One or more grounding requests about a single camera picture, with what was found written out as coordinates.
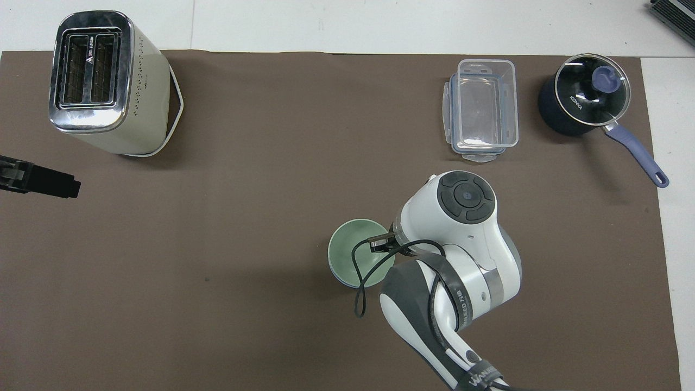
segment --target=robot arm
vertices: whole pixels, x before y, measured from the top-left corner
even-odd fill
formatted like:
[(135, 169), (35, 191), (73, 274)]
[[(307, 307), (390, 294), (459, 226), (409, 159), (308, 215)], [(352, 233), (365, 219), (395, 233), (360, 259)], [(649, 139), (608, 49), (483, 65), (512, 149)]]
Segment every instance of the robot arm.
[[(448, 257), (461, 257), (447, 247)], [(488, 390), (493, 382), (506, 385), (456, 333), (476, 311), (469, 291), (481, 287), (468, 284), (467, 290), (447, 259), (429, 254), (392, 267), (379, 296), (389, 325), (452, 390)]]
[(391, 267), (379, 296), (389, 325), (452, 390), (508, 389), (502, 375), (457, 331), (515, 296), (521, 263), (497, 223), (497, 199), (478, 175), (433, 175), (406, 202), (393, 224), (399, 244), (416, 258)]

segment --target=plastic food container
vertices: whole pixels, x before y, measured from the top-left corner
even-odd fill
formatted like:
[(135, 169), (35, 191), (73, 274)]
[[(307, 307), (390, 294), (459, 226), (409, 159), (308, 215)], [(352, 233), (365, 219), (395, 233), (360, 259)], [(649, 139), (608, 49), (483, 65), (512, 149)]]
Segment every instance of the plastic food container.
[(463, 60), (444, 84), (446, 142), (464, 159), (484, 163), (518, 142), (516, 73), (508, 60)]

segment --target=green bowl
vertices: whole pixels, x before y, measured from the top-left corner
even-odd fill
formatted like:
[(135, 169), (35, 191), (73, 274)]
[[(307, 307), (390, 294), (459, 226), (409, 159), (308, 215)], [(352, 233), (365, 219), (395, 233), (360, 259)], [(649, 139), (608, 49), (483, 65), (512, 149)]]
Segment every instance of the green bowl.
[[(357, 277), (357, 272), (354, 270), (352, 258), (350, 257), (352, 248), (361, 240), (387, 232), (386, 228), (382, 227), (376, 221), (367, 220), (365, 218), (350, 220), (338, 227), (333, 233), (333, 236), (331, 236), (331, 241), (328, 242), (328, 266), (331, 268), (333, 276), (348, 287), (357, 288), (359, 286), (359, 279)], [(384, 253), (372, 253), (369, 249), (369, 244), (360, 246), (355, 252), (354, 257), (357, 261), (359, 272), (362, 274), (362, 278), (364, 278), (369, 270), (371, 270), (385, 255)], [(394, 260), (395, 257), (392, 257), (381, 265), (381, 267), (369, 277), (369, 280), (367, 280), (364, 286), (371, 287), (383, 280), (386, 276), (386, 272), (393, 266)]]

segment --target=metal toaster top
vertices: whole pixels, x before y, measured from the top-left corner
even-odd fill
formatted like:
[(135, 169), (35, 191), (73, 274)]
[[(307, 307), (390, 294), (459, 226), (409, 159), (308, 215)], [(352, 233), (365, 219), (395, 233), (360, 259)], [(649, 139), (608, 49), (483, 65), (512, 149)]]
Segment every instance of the metal toaster top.
[(66, 17), (54, 48), (49, 117), (68, 133), (99, 133), (125, 118), (133, 66), (133, 22), (116, 11)]

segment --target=navy blue pot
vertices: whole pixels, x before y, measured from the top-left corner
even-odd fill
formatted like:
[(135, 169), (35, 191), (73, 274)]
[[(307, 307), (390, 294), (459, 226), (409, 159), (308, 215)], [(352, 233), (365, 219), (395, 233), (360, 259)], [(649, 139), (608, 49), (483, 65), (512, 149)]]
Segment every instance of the navy blue pot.
[(538, 94), (538, 110), (551, 129), (567, 136), (581, 136), (596, 128), (578, 122), (562, 109), (555, 94), (554, 75), (541, 87), (541, 92)]

